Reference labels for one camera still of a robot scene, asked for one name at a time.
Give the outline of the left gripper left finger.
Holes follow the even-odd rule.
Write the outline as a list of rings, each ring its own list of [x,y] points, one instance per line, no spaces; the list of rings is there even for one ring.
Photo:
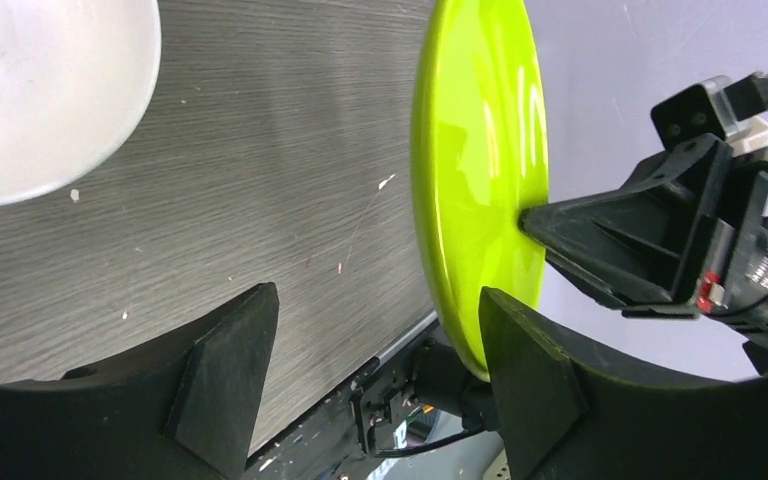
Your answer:
[[[0,384],[0,479],[240,479],[279,299],[257,284],[52,381]]]

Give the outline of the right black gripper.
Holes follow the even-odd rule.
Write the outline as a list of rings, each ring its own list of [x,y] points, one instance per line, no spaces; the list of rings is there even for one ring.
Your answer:
[[[627,318],[703,313],[745,336],[747,354],[762,358],[768,147],[737,157],[729,171],[732,158],[727,143],[702,135],[640,161],[615,190],[524,209],[519,228],[599,305]],[[719,251],[709,267],[715,212]]]

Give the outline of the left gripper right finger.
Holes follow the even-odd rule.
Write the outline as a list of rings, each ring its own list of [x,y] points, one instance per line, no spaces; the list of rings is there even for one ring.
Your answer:
[[[768,479],[768,376],[664,368],[486,287],[480,326],[515,479]]]

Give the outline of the lime green plate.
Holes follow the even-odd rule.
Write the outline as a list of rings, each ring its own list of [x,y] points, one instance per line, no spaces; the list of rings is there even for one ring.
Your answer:
[[[544,272],[544,249],[518,224],[549,196],[544,89],[524,2],[435,3],[414,83],[410,169],[434,308],[462,363],[487,380],[482,290],[534,306]]]

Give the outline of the white ceramic bowl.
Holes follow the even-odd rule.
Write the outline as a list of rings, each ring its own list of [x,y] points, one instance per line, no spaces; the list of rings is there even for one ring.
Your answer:
[[[161,52],[155,1],[0,1],[0,206],[112,156],[148,109]]]

